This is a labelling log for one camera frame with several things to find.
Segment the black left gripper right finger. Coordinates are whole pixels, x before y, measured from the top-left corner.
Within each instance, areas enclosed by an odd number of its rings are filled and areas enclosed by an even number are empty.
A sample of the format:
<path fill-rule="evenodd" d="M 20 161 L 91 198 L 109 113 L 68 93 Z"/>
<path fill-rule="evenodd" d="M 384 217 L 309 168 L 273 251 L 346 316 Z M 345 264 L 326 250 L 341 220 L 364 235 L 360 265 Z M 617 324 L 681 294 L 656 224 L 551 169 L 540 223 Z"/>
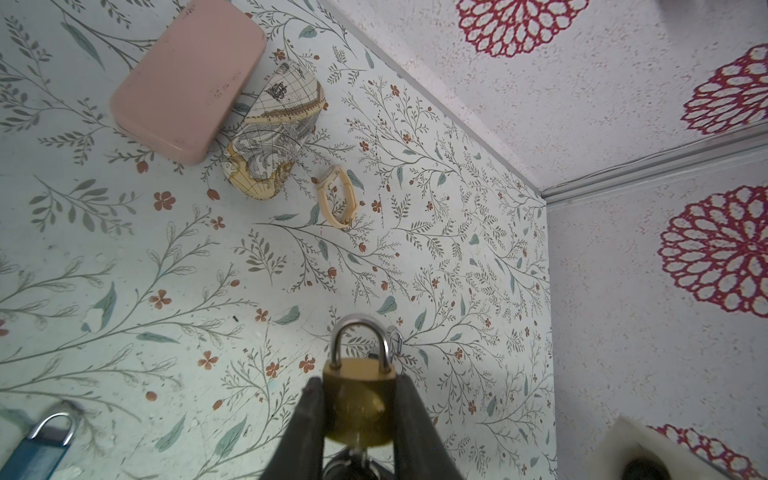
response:
<path fill-rule="evenodd" d="M 414 382 L 404 374 L 396 378 L 393 451 L 396 479 L 462 479 Z"/>

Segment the brass padlock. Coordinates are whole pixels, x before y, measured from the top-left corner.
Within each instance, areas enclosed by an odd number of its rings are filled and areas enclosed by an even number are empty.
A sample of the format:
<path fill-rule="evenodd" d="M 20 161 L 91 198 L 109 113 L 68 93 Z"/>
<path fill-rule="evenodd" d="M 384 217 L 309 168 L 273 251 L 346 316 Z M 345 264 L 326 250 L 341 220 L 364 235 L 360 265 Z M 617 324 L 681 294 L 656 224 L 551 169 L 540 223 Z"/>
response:
<path fill-rule="evenodd" d="M 374 334 L 375 359 L 342 355 L 343 333 L 351 327 L 365 327 Z M 358 450 L 393 440 L 397 373 L 392 357 L 389 336 L 374 318 L 353 314 L 337 323 L 322 375 L 328 439 Z"/>

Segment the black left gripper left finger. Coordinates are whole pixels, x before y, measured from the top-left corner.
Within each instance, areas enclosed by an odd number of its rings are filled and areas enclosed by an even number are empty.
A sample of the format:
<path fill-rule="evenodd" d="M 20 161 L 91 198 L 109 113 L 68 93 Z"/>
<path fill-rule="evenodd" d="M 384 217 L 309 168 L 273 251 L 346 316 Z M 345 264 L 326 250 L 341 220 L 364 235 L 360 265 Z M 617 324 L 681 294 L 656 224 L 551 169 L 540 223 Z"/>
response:
<path fill-rule="evenodd" d="M 322 478 L 325 438 L 325 395 L 320 377 L 312 377 L 261 480 L 318 480 Z"/>

